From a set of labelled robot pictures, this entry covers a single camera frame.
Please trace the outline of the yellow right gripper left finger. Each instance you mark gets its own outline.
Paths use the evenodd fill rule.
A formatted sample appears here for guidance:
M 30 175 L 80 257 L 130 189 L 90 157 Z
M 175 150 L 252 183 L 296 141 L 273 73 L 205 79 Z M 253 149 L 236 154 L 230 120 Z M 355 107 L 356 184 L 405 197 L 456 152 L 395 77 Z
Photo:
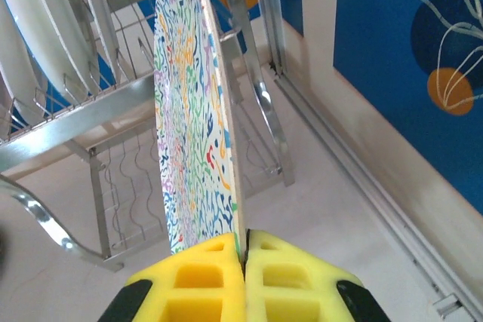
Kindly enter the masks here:
M 235 235 L 216 236 L 131 275 L 100 321 L 246 321 Z

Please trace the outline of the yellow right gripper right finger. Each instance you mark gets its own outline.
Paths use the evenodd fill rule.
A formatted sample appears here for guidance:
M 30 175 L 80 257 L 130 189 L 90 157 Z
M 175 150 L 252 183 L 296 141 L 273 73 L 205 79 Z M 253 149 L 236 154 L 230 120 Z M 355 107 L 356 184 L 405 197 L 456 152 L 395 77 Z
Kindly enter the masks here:
M 247 321 L 389 320 L 354 274 L 261 230 L 247 247 Z

